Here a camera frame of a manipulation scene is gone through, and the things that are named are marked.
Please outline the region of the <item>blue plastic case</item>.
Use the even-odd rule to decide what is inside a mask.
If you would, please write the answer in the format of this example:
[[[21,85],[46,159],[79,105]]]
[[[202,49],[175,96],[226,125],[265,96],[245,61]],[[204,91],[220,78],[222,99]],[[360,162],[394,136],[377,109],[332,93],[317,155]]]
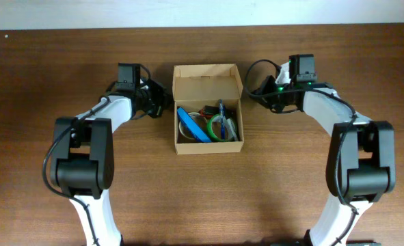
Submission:
[[[198,124],[196,124],[193,118],[182,107],[177,109],[177,115],[180,123],[189,130],[198,142],[211,143],[209,136],[199,127]]]

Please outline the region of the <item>black marker pen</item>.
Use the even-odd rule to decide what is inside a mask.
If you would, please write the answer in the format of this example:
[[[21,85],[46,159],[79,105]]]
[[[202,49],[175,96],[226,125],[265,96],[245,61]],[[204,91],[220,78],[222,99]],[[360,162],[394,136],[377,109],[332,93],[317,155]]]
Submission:
[[[234,121],[232,118],[228,118],[226,120],[226,129],[228,130],[228,136],[230,141],[238,141],[238,133],[237,133],[237,128],[235,126]]]

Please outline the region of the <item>blue ballpoint pen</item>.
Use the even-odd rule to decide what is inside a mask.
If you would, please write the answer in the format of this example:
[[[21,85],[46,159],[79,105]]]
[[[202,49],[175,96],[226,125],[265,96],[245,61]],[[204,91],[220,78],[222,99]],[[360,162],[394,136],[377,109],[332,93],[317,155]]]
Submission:
[[[219,115],[220,115],[220,124],[221,124],[221,139],[225,140],[226,139],[226,127],[225,127],[225,117],[226,117],[226,112],[225,112],[225,107],[223,100],[219,101]]]

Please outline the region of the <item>green tape roll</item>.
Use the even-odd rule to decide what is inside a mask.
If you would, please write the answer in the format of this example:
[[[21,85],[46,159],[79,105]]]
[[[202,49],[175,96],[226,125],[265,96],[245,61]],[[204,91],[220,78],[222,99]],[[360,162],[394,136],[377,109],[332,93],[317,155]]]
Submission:
[[[214,141],[218,141],[218,142],[230,142],[229,136],[228,136],[228,130],[227,130],[227,129],[226,129],[226,131],[227,131],[227,138],[226,138],[225,140],[222,140],[220,136],[218,136],[218,135],[215,134],[215,131],[214,131],[214,128],[213,128],[213,127],[214,127],[214,123],[215,123],[215,122],[220,123],[219,120],[220,120],[220,115],[217,114],[217,115],[214,115],[214,116],[208,121],[208,124],[207,124],[208,135],[209,135],[209,137],[210,137],[211,139],[213,139]]]

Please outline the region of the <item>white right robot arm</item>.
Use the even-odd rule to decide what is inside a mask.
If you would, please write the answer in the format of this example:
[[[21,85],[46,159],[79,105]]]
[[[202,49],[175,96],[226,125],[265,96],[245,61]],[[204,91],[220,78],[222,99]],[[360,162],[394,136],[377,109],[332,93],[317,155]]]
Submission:
[[[291,55],[250,98],[272,113],[304,112],[331,137],[325,179],[329,196],[317,223],[296,245],[348,245],[360,217],[396,183],[394,128],[374,121],[317,79],[314,55]]]

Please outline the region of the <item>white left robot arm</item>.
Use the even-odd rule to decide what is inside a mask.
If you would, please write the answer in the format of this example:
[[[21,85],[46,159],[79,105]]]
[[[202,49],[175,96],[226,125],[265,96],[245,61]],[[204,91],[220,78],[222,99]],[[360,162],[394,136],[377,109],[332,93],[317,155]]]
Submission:
[[[142,64],[118,64],[118,78],[98,103],[75,117],[55,121],[53,143],[42,164],[42,179],[74,206],[87,245],[123,245],[111,209],[113,134],[124,123],[161,117],[172,97]]]

